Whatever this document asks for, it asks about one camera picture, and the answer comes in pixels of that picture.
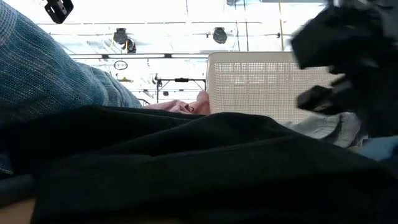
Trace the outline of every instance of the black cloth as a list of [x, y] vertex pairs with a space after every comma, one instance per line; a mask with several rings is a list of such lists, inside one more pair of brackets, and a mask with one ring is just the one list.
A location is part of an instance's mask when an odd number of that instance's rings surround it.
[[32, 223], [397, 218], [388, 169], [265, 116], [87, 106], [7, 128], [0, 144], [38, 181]]

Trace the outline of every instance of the ceiling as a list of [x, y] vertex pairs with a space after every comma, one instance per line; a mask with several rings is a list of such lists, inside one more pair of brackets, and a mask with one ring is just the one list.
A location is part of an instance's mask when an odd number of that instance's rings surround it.
[[[240, 0], [236, 6], [227, 5], [226, 0], [72, 0], [73, 12], [58, 25], [44, 10], [47, 1], [4, 1], [49, 33], [70, 55], [123, 53], [120, 45], [112, 43], [113, 32], [122, 27], [136, 43], [138, 54], [290, 50], [291, 35], [324, 8], [320, 0], [283, 0], [280, 4]], [[213, 40], [215, 27], [224, 27], [225, 44]], [[144, 90], [156, 89], [155, 74], [158, 78], [205, 78], [206, 73], [206, 60], [194, 58], [125, 60], [129, 64], [125, 70], [115, 69], [117, 59], [78, 61], [132, 80], [126, 86], [150, 103], [156, 102], [156, 91]], [[164, 87], [169, 95], [161, 93], [164, 100], [160, 101], [192, 101], [204, 88], [201, 85], [170, 82]]]

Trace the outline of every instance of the plaid shirt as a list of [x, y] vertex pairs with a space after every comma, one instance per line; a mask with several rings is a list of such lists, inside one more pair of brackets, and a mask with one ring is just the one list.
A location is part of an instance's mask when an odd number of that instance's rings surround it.
[[[142, 107], [110, 74], [72, 60], [0, 0], [0, 128], [85, 105]], [[11, 174], [6, 148], [0, 146], [0, 170]]]

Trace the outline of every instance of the white plastic basket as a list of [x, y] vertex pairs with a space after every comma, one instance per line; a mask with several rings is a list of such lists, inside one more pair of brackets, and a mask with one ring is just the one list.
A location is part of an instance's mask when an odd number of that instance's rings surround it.
[[299, 122], [310, 113], [296, 108], [298, 94], [336, 78], [326, 68], [300, 70], [291, 52], [212, 53], [207, 68], [210, 110]]

